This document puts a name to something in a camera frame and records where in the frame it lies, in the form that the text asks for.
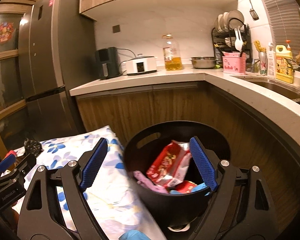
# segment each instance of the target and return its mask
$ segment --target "red clip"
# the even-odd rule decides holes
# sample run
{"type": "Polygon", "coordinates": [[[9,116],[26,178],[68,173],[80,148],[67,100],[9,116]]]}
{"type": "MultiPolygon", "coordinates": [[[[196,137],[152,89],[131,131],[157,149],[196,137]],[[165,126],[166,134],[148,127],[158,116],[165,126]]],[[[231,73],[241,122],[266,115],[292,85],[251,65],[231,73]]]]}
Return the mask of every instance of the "red clip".
{"type": "Polygon", "coordinates": [[[17,153],[15,151],[11,150],[6,154],[6,156],[4,158],[8,157],[10,154],[13,154],[15,157],[17,157],[17,153]]]}

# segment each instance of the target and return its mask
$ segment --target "yellow oil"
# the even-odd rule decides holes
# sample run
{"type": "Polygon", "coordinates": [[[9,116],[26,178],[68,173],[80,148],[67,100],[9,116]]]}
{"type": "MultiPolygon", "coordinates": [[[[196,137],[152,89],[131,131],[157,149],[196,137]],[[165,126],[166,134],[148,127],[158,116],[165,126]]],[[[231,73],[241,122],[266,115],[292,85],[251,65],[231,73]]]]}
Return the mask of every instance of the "yellow oil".
{"type": "Polygon", "coordinates": [[[181,57],[173,57],[171,60],[166,60],[164,62],[164,66],[168,71],[181,70],[182,69],[181,57]]]}

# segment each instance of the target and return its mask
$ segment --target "blue gripper pad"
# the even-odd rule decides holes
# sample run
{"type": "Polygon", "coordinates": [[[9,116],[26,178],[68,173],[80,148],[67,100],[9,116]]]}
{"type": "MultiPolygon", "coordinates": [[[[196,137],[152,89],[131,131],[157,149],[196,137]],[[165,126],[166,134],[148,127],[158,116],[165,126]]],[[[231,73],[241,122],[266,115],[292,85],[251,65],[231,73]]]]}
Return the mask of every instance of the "blue gripper pad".
{"type": "Polygon", "coordinates": [[[218,183],[216,181],[216,170],[213,168],[209,158],[206,156],[204,150],[194,137],[190,139],[189,147],[190,153],[197,165],[203,182],[209,186],[212,191],[215,191],[218,187],[218,183]]]}
{"type": "Polygon", "coordinates": [[[0,162],[0,172],[5,172],[13,163],[16,162],[16,157],[14,154],[8,155],[0,162]]]}
{"type": "Polygon", "coordinates": [[[106,139],[101,138],[97,145],[94,147],[94,153],[91,155],[90,160],[82,170],[81,183],[79,185],[82,192],[91,187],[99,169],[108,152],[108,143],[106,139]]]}

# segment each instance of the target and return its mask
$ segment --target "metal screw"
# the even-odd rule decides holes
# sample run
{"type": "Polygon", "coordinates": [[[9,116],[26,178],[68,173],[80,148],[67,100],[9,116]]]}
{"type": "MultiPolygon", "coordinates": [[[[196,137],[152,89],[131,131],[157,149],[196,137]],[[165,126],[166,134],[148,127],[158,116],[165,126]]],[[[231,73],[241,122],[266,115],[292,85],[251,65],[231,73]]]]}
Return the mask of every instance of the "metal screw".
{"type": "Polygon", "coordinates": [[[69,161],[68,162],[68,166],[69,167],[74,167],[74,166],[76,166],[77,165],[77,162],[76,161],[69,161]]]}
{"type": "Polygon", "coordinates": [[[39,171],[39,172],[44,171],[44,166],[39,166],[39,167],[38,167],[38,171],[39,171]]]}
{"type": "Polygon", "coordinates": [[[259,172],[260,171],[260,168],[258,166],[253,166],[252,169],[255,172],[259,172]]]}
{"type": "Polygon", "coordinates": [[[227,160],[222,160],[221,165],[227,167],[230,165],[230,163],[227,160]]]}

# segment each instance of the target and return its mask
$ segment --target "white countertop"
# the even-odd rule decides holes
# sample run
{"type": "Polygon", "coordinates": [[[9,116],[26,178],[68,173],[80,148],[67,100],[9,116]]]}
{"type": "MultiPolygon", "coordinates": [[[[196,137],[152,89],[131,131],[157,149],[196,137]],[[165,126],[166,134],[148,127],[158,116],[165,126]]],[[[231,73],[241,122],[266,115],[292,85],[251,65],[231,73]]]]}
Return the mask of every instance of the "white countertop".
{"type": "MultiPolygon", "coordinates": [[[[222,70],[185,68],[179,71],[159,70],[156,73],[140,76],[120,76],[109,80],[96,80],[71,89],[70,95],[77,96],[114,89],[196,81],[207,81],[252,106],[277,124],[300,145],[299,104],[269,89],[224,74],[222,70]]],[[[299,85],[298,83],[294,88],[300,89],[299,85]]]]}

